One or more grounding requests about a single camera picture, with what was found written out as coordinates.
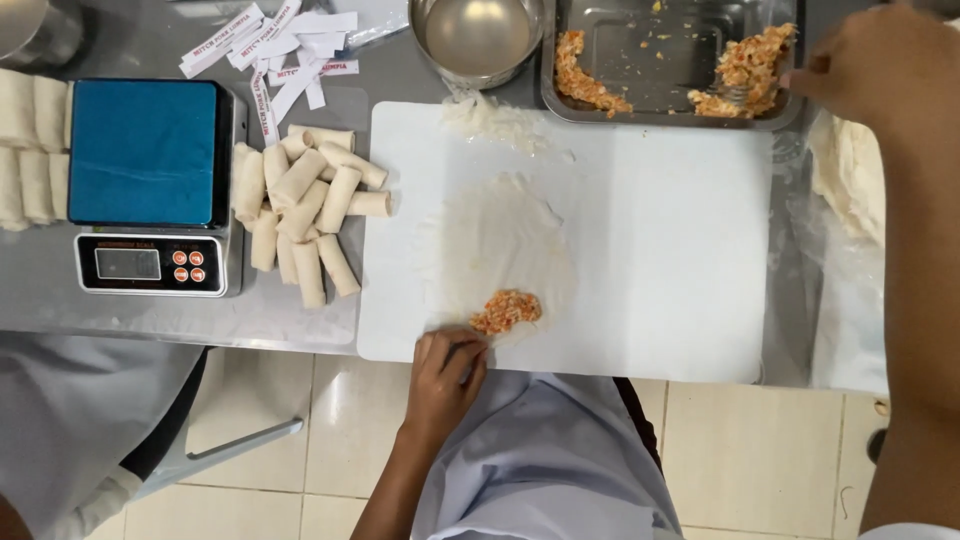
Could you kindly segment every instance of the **waterproof scale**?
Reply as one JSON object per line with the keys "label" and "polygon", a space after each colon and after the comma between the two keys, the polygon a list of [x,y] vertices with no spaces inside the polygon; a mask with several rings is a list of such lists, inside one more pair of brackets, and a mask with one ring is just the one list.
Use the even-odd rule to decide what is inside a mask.
{"label": "waterproof scale", "polygon": [[94,294],[240,292],[242,226],[229,208],[247,106],[210,81],[75,83],[67,213],[80,287]]}

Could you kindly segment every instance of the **white floor tile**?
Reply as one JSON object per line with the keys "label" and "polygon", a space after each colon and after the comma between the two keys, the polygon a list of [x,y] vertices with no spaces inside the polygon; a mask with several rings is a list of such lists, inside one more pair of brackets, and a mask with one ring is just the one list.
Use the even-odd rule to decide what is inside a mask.
{"label": "white floor tile", "polygon": [[[308,420],[313,355],[218,349],[191,409],[187,451],[202,452],[286,422]],[[308,430],[200,472],[184,483],[303,491]]]}
{"label": "white floor tile", "polygon": [[406,413],[410,364],[317,355],[306,492],[367,498]]}
{"label": "white floor tile", "polygon": [[666,414],[664,398],[666,398],[667,382],[666,380],[630,379],[630,383],[636,390],[636,396],[640,398],[643,416],[654,425],[654,432],[657,434],[657,450],[660,455],[663,455],[663,415]]}
{"label": "white floor tile", "polygon": [[303,496],[300,540],[349,540],[366,505],[366,499]]}
{"label": "white floor tile", "polygon": [[127,523],[127,510],[104,521],[86,540],[123,540],[124,525]]}
{"label": "white floor tile", "polygon": [[847,396],[833,529],[833,538],[837,540],[853,540],[860,530],[863,507],[876,468],[867,457],[867,442],[874,431],[886,428],[889,422],[889,417],[877,412],[873,397],[862,394]]}
{"label": "white floor tile", "polygon": [[684,526],[829,538],[843,395],[672,383],[663,470]]}
{"label": "white floor tile", "polygon": [[172,485],[130,505],[125,540],[298,540],[302,497]]}
{"label": "white floor tile", "polygon": [[721,530],[717,528],[684,527],[685,540],[812,540],[801,536],[781,536],[761,534],[742,530]]}

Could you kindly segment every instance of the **stainless steel table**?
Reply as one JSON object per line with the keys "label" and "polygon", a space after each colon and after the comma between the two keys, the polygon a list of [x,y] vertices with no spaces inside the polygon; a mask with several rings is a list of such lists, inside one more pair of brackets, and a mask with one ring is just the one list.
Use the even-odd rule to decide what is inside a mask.
{"label": "stainless steel table", "polygon": [[[808,42],[812,43],[831,20],[864,7],[865,2],[810,0],[806,9]],[[62,78],[181,78],[177,68],[180,55],[249,5],[247,0],[84,3],[92,39],[75,61],[55,74]],[[267,14],[278,4],[279,0],[259,2]],[[282,133],[287,122],[353,129],[357,131],[357,152],[366,155],[371,109],[376,103],[439,103],[448,94],[421,57],[409,31],[363,47],[355,56],[360,60],[360,74],[325,80],[327,106],[323,109],[309,110],[306,99],[299,99],[281,124]],[[538,66],[528,66],[493,94],[515,106],[545,109],[538,98],[538,71]],[[249,72],[240,73],[226,61],[219,61],[202,77],[219,81],[250,100]],[[803,192],[808,186],[809,169],[799,135],[802,120],[777,136],[761,381],[765,384],[806,386],[808,380],[819,284],[816,269],[804,266],[786,209],[791,194]],[[251,133],[250,144],[262,148],[257,129]],[[234,298],[86,294],[77,284],[72,248],[78,230],[58,224],[24,233],[0,233],[0,329],[356,354],[356,296],[338,298],[326,309],[303,310],[297,287],[281,285],[278,272],[258,274],[249,264],[244,290]],[[348,220],[341,238],[351,264],[359,269],[363,220]]]}

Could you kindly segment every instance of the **white uniform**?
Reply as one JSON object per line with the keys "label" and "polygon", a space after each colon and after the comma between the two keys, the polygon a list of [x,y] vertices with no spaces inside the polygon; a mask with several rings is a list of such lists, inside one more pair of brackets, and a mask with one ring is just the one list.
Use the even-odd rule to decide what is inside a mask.
{"label": "white uniform", "polygon": [[[490,370],[430,469],[412,537],[677,540],[681,529],[611,378]],[[908,538],[960,531],[899,525],[862,540]]]}
{"label": "white uniform", "polygon": [[154,429],[203,349],[0,332],[0,494],[34,538]]}

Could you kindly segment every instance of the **meat mixture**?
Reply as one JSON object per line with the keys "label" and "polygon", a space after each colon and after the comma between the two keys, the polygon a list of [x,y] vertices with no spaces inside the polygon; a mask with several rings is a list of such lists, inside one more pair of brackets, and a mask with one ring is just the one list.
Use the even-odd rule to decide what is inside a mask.
{"label": "meat mixture", "polygon": [[470,326],[484,335],[510,331],[519,322],[540,320],[543,310],[537,297],[517,290],[498,290],[484,305],[482,313],[470,317]]}
{"label": "meat mixture", "polygon": [[574,99],[593,104],[599,110],[606,110],[608,118],[613,118],[617,112],[633,112],[633,105],[620,96],[608,93],[602,83],[594,81],[584,73],[577,64],[577,55],[582,52],[583,30],[570,30],[561,34],[557,40],[557,89]]}
{"label": "meat mixture", "polygon": [[690,90],[686,97],[701,116],[753,118],[774,106],[777,97],[777,62],[789,50],[788,39],[796,27],[791,23],[768,26],[763,34],[742,41],[728,41],[716,72],[723,85],[747,86],[750,90],[743,107],[726,102],[700,90]]}

